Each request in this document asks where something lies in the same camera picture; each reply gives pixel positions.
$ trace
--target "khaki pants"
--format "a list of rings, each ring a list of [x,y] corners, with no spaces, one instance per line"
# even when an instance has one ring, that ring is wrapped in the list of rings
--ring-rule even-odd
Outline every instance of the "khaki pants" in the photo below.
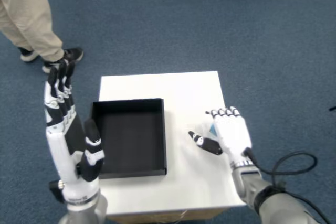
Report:
[[[47,61],[64,55],[52,24],[48,0],[0,0],[2,33],[15,46],[35,50]]]

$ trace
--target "shoe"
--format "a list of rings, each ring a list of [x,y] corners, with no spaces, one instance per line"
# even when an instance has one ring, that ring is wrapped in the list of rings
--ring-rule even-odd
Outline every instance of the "shoe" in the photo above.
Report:
[[[80,47],[66,49],[64,50],[63,58],[57,61],[54,61],[54,62],[44,61],[42,70],[44,73],[50,73],[50,69],[52,67],[56,67],[58,69],[59,64],[62,61],[65,61],[66,64],[68,64],[71,61],[76,61],[76,62],[80,61],[83,58],[83,54],[84,54],[84,51]]]
[[[35,52],[34,50],[28,51],[27,49],[22,48],[22,47],[18,47],[18,49],[21,51],[20,59],[24,62],[32,62],[38,56],[38,53]]]

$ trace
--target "white tabletop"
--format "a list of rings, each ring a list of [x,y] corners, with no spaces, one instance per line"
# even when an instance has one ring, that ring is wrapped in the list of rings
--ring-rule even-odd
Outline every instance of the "white tabletop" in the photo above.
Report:
[[[167,175],[102,179],[107,215],[242,206],[225,154],[196,146],[188,131],[215,138],[204,112],[223,108],[217,72],[104,76],[99,101],[163,98]]]

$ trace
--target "black tray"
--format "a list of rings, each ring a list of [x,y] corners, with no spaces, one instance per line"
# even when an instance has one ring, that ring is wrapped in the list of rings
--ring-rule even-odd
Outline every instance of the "black tray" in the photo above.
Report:
[[[167,174],[163,99],[94,102],[105,160],[100,178]]]

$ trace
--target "black cable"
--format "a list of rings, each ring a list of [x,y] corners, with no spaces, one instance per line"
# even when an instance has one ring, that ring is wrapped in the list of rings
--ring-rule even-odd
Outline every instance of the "black cable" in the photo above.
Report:
[[[282,157],[281,159],[279,159],[272,171],[268,171],[268,170],[265,170],[263,168],[261,168],[259,165],[258,165],[258,162],[257,162],[257,159],[255,158],[253,152],[252,152],[252,149],[251,148],[246,148],[244,150],[244,155],[246,157],[248,157],[252,162],[253,164],[259,169],[261,170],[263,173],[266,173],[268,175],[271,175],[271,179],[272,179],[272,185],[276,188],[279,188],[279,189],[282,189],[284,193],[287,193],[289,194],[290,196],[296,198],[296,199],[299,199],[303,202],[305,202],[306,204],[308,204],[312,209],[314,209],[319,215],[320,217],[327,223],[327,224],[331,224],[331,222],[327,219],[327,217],[323,214],[323,212],[314,204],[312,203],[310,200],[300,196],[300,195],[297,195],[297,194],[294,194],[294,193],[290,193],[288,191],[285,190],[285,186],[283,184],[277,184],[276,182],[276,176],[278,175],[298,175],[298,174],[303,174],[303,173],[307,173],[311,170],[313,170],[316,166],[317,166],[317,163],[318,163],[318,159],[316,156],[314,156],[313,154],[311,153],[308,153],[308,152],[292,152],[292,153],[289,153],[288,155]],[[277,169],[279,168],[279,166],[286,160],[294,157],[294,156],[309,156],[313,159],[313,163],[308,166],[307,168],[305,169],[301,169],[301,170],[293,170],[293,171],[285,171],[285,172],[278,172]]]

